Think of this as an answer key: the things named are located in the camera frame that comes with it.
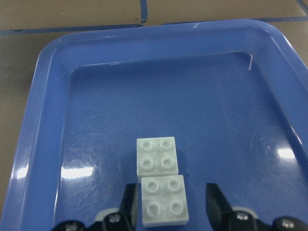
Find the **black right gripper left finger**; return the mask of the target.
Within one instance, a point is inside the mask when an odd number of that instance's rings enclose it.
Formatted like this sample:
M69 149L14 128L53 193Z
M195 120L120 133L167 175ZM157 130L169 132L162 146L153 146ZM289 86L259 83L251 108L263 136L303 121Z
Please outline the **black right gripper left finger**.
M56 225L54 231L134 231L138 216L138 187L136 183L125 186L120 207L115 212L98 215L94 223L85 226L81 221L67 220Z

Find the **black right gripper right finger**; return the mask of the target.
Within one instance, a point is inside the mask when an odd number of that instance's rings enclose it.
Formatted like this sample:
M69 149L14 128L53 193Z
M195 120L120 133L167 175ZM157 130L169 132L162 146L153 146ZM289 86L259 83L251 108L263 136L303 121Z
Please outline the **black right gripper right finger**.
M308 225L290 217L277 217L271 224L261 221L247 208L232 207L216 183L206 184L206 214L214 231L306 231Z

